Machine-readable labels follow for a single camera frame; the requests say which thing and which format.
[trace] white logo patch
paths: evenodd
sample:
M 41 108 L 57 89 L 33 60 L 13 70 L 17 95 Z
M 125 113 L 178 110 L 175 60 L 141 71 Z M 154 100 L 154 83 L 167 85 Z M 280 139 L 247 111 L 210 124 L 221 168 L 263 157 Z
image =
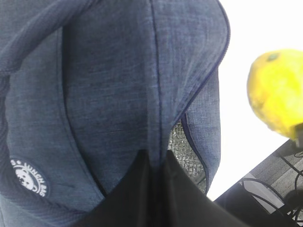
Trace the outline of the white logo patch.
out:
M 28 162 L 20 158 L 11 158 L 13 166 L 20 183 L 27 189 L 45 197 L 48 194 L 48 185 L 45 178 Z

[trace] fabric seam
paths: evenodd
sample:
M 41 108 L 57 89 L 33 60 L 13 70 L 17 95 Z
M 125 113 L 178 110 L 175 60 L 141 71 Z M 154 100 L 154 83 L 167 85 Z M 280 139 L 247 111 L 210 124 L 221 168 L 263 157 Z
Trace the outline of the fabric seam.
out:
M 60 85 L 62 84 L 62 83 L 60 83 L 60 80 L 62 79 L 63 75 L 61 75 L 61 77 L 60 77 L 60 72 L 59 72 L 60 69 L 58 67 L 59 66 L 58 55 L 59 55 L 59 46 L 60 46 L 59 45 L 59 43 L 60 43 L 60 41 L 59 41 L 59 32 L 60 32 L 60 29 L 57 30 L 57 40 L 56 40 L 56 42 L 57 42 L 56 43 L 56 74 L 57 74 L 57 80 L 58 80 L 58 83 L 57 83 L 57 85 L 58 85 L 57 86 L 57 89 L 58 89 L 57 90 L 58 106 L 59 106 L 59 111 L 60 111 L 60 119 L 61 119 L 62 125 L 64 127 L 65 135 L 66 135 L 66 137 L 68 138 L 68 141 L 69 141 L 69 147 L 73 151 L 73 155 L 75 155 L 76 151 L 75 151 L 75 148 L 74 148 L 73 144 L 76 146 L 76 148 L 78 148 L 78 147 L 77 147 L 77 144 L 75 143 L 75 141 L 72 141 L 72 140 L 74 140 L 74 137 L 72 135 L 70 135 L 70 133 L 68 132 L 68 129 L 70 130 L 69 122 L 65 122 L 65 120 L 64 120 L 66 118 L 66 120 L 68 121 L 67 115 L 65 113 L 65 104 L 63 104 L 63 108 L 62 108 L 62 104 L 60 103 L 60 100 L 62 98 L 64 99 L 64 96 L 63 96 L 64 94 L 63 94 L 63 92 L 62 93 L 60 92 Z M 96 189 L 95 182 L 94 182 L 94 180 L 91 179 L 92 176 L 88 174 L 88 171 L 85 169 L 85 166 L 83 166 L 82 163 L 79 161 L 79 158 L 77 157 L 77 155 L 75 157 L 76 157 L 79 165 L 81 166 L 82 171 L 87 176 L 87 179 L 89 180 L 90 184 L 93 186 L 94 191 L 96 192 L 98 197 L 102 200 L 103 195 L 101 196 L 102 193 L 99 190 Z
M 157 27 L 155 21 L 155 11 L 153 6 L 153 1 L 150 0 L 151 5 L 151 16 L 152 16 L 152 27 L 154 31 L 154 38 L 155 38 L 155 47 L 156 47 L 156 68 L 157 68 L 157 88 L 158 88 L 158 96 L 159 96 L 159 162 L 162 161 L 163 151 L 162 151 L 162 100 L 161 100 L 161 86 L 160 86 L 160 67 L 159 67 L 159 43 L 158 43 L 158 36 L 157 36 Z
M 3 216 L 3 213 L 2 213 L 2 209 L 1 209 L 1 204 L 0 204 L 0 218 L 2 218 L 3 227 L 5 227 L 4 216 Z
M 189 133 L 189 135 L 188 135 L 189 138 L 187 138 L 187 139 L 189 140 L 188 142 L 189 142 L 190 146 L 192 147 L 193 151 L 195 152 L 195 154 L 198 156 L 200 162 L 201 162 L 202 165 L 203 165 L 203 168 L 205 169 L 204 171 L 205 171 L 206 183 L 207 183 L 207 184 L 206 184 L 206 192 L 208 192 L 209 187 L 210 187 L 210 182 L 209 182 L 209 171 L 208 171 L 208 170 L 206 171 L 206 169 L 207 169 L 206 163 L 203 161 L 203 159 L 202 159 L 200 153 L 198 152 L 197 146 L 196 146 L 196 144 L 195 144 L 195 142 L 194 142 L 194 140 L 193 140 L 193 137 L 192 137 L 192 135 L 191 135 L 191 128 L 190 128 L 190 126 L 189 126 L 189 124 L 188 124 L 188 122 L 187 122 L 187 119 L 188 119 L 187 112 L 185 112 L 185 114 L 184 114 L 184 119 L 185 119 L 184 124 L 186 125 L 186 127 L 187 127 L 187 129 L 188 129 L 188 130 L 185 130 L 185 131 L 188 131 L 188 133 Z

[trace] yellow fruit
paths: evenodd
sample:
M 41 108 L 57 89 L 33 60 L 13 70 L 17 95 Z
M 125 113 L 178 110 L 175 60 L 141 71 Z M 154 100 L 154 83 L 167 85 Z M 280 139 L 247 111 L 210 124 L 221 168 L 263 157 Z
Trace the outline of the yellow fruit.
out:
M 303 123 L 303 52 L 271 51 L 251 65 L 247 81 L 250 106 L 271 130 L 295 140 Z

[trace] black wire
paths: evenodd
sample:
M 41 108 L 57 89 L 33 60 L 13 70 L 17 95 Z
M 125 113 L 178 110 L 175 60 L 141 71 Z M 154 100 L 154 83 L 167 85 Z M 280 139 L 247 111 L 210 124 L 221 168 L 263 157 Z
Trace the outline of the black wire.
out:
M 298 221 L 299 214 L 300 214 L 302 208 L 303 208 L 303 205 L 301 205 L 299 207 L 299 209 L 296 211 L 296 215 L 295 215 L 295 218 L 294 218 L 294 221 L 295 221 L 296 224 L 302 222 L 302 221 Z
M 299 175 L 303 176 L 303 173 L 301 173 L 296 167 L 294 167 L 289 161 L 287 161 L 280 153 L 278 152 L 278 155 L 282 158 L 284 162 L 286 162 L 294 171 L 296 171 Z
M 303 151 L 301 151 L 301 152 L 299 152 L 299 153 L 294 154 L 294 156 L 295 156 L 295 157 L 303 157 Z
M 298 196 L 299 193 L 298 193 L 298 179 L 299 179 L 299 176 L 300 174 L 297 174 L 296 178 L 295 178 L 295 181 L 294 181 L 294 190 L 295 190 L 295 193 L 296 195 Z
M 267 203 L 267 204 L 270 205 L 271 207 L 275 208 L 282 216 L 285 216 L 285 214 L 282 213 L 282 211 L 280 210 L 280 208 L 276 207 L 273 203 L 271 203 L 271 202 L 269 202 L 268 200 L 262 198 L 261 196 L 256 195 L 255 193 L 252 193 L 252 192 L 248 191 L 248 190 L 245 188 L 244 181 L 241 181 L 241 182 L 242 182 L 243 188 L 244 188 L 250 195 L 252 195 L 252 196 L 254 196 L 254 197 L 256 197 L 256 198 L 258 198 L 258 199 L 264 201 L 265 203 Z
M 254 179 L 254 178 L 242 178 L 241 180 L 239 180 L 239 182 L 243 182 L 244 184 L 244 181 L 255 181 L 255 182 L 258 182 L 264 186 L 266 186 L 267 188 L 269 188 L 270 190 L 272 190 L 279 198 L 280 200 L 289 208 L 290 210 L 290 214 L 289 215 L 293 215 L 294 214 L 294 211 L 293 211 L 293 208 L 292 206 L 290 206 L 285 200 L 284 198 L 272 187 L 270 186 L 269 184 L 261 181 L 261 180 L 258 180 L 258 179 Z

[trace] ribbed fabric strap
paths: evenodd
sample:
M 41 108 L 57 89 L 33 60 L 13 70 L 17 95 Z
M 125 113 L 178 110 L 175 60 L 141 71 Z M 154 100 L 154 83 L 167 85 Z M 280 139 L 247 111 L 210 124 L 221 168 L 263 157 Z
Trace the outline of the ribbed fabric strap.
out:
M 23 187 L 10 164 L 5 99 L 10 74 L 52 32 L 70 23 L 100 0 L 57 0 L 30 20 L 0 53 L 0 194 L 29 215 L 55 227 L 67 227 L 86 213 L 71 210 Z

